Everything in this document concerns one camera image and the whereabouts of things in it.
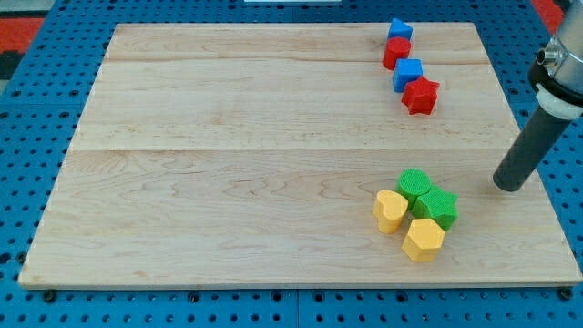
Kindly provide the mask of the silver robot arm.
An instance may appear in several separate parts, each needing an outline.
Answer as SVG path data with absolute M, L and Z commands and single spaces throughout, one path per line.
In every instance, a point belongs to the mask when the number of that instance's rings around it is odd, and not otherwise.
M 582 1 L 569 8 L 549 42 L 538 49 L 528 77 L 538 104 L 550 115 L 582 115 Z

